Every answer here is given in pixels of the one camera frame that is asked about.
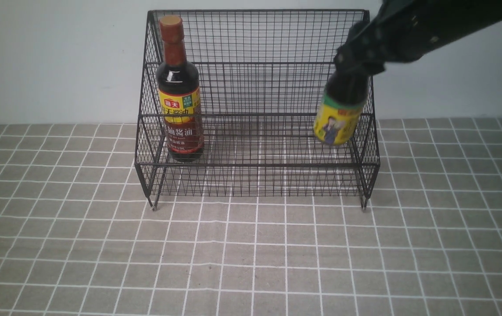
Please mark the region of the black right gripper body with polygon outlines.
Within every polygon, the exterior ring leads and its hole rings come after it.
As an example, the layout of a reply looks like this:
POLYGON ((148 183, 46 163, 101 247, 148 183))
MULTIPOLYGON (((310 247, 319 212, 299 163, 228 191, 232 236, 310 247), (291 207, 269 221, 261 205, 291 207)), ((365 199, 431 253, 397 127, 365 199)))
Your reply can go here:
POLYGON ((374 28, 368 21, 356 22, 349 30, 347 40, 337 48, 333 63, 337 74, 374 76, 385 71, 385 62, 376 58, 368 37, 374 28))

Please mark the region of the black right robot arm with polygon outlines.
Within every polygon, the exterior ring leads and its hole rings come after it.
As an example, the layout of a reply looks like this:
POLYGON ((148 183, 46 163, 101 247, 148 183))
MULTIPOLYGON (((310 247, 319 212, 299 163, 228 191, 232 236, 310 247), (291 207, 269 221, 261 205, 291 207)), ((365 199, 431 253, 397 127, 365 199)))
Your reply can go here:
POLYGON ((502 0, 384 0, 371 21, 351 28, 333 62, 340 74, 374 76, 498 22, 502 0))

